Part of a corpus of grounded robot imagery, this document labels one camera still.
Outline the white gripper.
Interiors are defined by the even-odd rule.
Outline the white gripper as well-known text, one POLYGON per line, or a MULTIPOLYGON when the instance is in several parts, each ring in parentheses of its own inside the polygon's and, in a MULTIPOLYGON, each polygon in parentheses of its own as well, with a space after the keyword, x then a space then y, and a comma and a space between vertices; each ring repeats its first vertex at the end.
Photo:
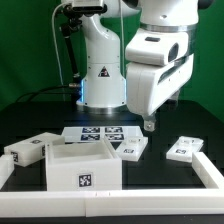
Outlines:
POLYGON ((145 130, 155 129, 156 118, 151 115, 191 78, 193 60, 194 55, 190 55, 164 67, 127 65, 127 107, 144 117, 145 130))

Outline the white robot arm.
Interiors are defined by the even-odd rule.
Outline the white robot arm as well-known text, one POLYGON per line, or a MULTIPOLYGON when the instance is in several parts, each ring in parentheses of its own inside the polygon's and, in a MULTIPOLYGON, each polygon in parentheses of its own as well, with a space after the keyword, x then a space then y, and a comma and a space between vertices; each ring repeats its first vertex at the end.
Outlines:
POLYGON ((77 105, 94 113, 127 107, 155 129, 155 113, 178 100, 191 78, 198 12, 214 0, 61 0, 68 30, 84 32, 87 74, 77 105), (120 39, 101 24, 103 18, 140 15, 140 26, 127 44, 126 74, 120 72, 120 39))

